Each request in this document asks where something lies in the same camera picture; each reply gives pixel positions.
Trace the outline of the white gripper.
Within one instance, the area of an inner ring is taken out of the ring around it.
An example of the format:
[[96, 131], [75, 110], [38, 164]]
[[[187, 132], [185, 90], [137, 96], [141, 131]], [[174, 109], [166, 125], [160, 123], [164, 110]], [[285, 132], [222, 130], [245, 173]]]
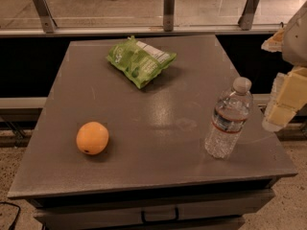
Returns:
[[281, 52], [294, 66], [288, 74], [278, 73], [274, 79], [262, 121], [266, 131], [277, 132], [307, 104], [307, 1], [285, 27], [263, 42], [261, 49]]

